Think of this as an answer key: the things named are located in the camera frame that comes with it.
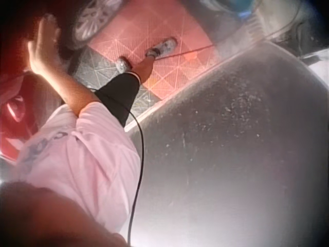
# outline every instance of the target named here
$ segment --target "foot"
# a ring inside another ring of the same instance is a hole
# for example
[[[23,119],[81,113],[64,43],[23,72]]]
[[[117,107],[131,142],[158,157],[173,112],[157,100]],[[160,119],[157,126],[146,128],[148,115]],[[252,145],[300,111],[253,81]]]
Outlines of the foot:
[[[177,40],[175,38],[168,38],[162,41],[160,44],[153,46],[146,51],[145,56],[153,56],[155,58],[164,57],[172,53],[177,47]]]
[[[123,74],[133,68],[130,62],[125,57],[118,58],[118,60],[115,61],[115,66],[120,74]]]

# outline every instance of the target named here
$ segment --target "red tile floor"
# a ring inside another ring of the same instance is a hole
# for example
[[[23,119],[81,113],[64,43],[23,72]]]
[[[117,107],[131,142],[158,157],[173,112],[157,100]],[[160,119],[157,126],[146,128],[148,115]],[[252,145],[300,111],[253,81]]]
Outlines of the red tile floor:
[[[112,62],[125,56],[136,64],[143,59],[146,49],[167,37],[179,41],[174,54],[211,45],[179,0],[130,0],[89,46]],[[219,61],[212,48],[156,61],[144,86],[163,100]]]

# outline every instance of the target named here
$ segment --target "black shorts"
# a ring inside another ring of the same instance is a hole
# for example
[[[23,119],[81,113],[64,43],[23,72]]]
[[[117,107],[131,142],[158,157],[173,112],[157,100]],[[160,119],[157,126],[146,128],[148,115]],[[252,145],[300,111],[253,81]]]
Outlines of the black shorts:
[[[95,94],[124,127],[129,117],[128,110],[133,106],[139,86],[139,76],[127,72],[113,78]]]

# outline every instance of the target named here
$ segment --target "hand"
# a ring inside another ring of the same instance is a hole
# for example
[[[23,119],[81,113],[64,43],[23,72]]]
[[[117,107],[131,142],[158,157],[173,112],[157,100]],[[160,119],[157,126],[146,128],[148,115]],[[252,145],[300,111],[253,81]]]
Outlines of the hand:
[[[59,66],[57,42],[60,29],[53,15],[43,17],[37,37],[28,42],[30,66],[34,73],[43,75],[47,69]]]

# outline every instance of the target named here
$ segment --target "car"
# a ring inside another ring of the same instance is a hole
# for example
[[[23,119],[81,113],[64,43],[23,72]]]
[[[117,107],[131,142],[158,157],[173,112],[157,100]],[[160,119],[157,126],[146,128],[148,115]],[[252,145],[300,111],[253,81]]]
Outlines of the car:
[[[95,37],[127,0],[1,1],[0,157],[15,164],[23,144],[45,123],[62,100],[28,70],[27,41],[38,22],[53,14],[61,28],[59,53],[66,68],[76,50]]]

